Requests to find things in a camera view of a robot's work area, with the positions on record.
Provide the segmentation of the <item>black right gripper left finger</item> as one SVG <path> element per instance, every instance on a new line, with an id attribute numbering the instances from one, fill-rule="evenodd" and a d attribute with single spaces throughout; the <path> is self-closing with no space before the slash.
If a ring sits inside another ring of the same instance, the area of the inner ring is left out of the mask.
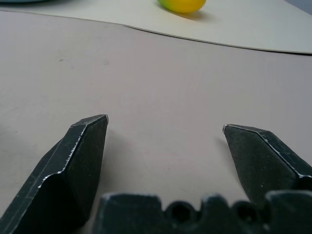
<path id="1" fill-rule="evenodd" d="M 70 126 L 39 161 L 0 218 L 0 234 L 69 234 L 90 217 L 98 189 L 107 115 Z"/>

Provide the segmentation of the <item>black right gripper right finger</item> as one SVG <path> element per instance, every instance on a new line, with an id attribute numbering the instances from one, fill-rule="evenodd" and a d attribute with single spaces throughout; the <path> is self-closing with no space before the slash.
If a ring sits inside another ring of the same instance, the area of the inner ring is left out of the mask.
<path id="1" fill-rule="evenodd" d="M 223 134 L 251 202 L 262 204 L 270 191 L 312 191 L 312 166 L 272 132 L 225 124 Z"/>

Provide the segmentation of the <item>cream table mat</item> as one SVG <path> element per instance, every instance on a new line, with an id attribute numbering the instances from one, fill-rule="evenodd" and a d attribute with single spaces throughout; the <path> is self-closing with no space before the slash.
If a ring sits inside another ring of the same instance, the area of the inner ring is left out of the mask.
<path id="1" fill-rule="evenodd" d="M 157 0 L 0 0 L 0 10 L 110 22 L 233 47 L 312 54 L 312 15 L 284 0 L 207 0 L 191 15 L 172 13 Z"/>

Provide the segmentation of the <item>yellow green toy fruit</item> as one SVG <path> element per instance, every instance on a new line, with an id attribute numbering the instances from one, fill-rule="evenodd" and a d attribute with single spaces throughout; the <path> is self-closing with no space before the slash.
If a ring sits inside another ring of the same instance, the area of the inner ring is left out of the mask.
<path id="1" fill-rule="evenodd" d="M 206 0 L 157 0 L 167 10 L 175 13 L 193 13 L 200 10 Z"/>

